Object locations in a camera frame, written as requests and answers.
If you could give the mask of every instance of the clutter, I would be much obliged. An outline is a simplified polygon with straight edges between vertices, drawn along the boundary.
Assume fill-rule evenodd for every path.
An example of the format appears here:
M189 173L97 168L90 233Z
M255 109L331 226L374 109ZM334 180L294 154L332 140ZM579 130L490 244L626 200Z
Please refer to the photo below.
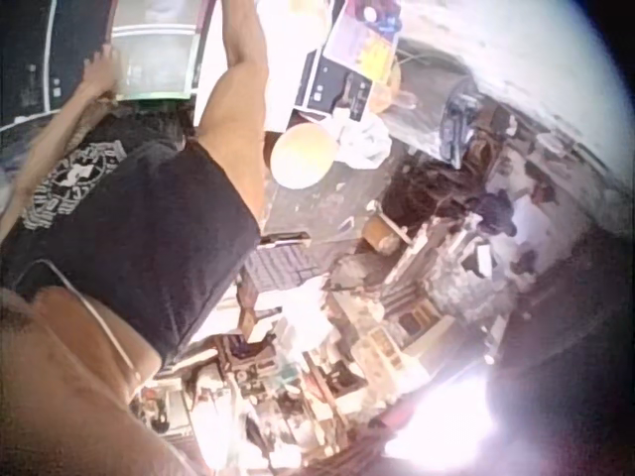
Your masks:
M516 235L516 225L512 221L514 207L505 190L498 193L484 193L478 198L469 200L467 209L480 215L478 230L488 235L505 233L507 236Z
M335 109L320 124L337 138L335 160L352 169L377 169L390 155L392 140L388 128L375 114L366 113L360 122L355 122L349 119L347 109Z
M380 215L371 216L362 230L363 238L378 253L390 256L399 248L401 239Z

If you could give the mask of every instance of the person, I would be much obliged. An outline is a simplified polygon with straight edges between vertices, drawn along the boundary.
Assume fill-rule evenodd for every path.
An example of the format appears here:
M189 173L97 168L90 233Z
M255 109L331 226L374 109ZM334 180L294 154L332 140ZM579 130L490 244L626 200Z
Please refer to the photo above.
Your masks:
M128 404L183 351L259 240L266 44L222 0L228 70L183 150L104 118L109 46L37 137L0 221L0 474L192 474Z

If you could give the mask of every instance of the cloth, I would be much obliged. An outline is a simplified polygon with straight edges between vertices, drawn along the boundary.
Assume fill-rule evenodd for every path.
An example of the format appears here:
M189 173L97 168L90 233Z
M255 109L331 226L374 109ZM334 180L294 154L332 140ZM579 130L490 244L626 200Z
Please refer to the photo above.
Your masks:
M0 249L0 284L27 300L60 286L108 305L169 363L259 239L256 220L197 143L108 116L36 189Z

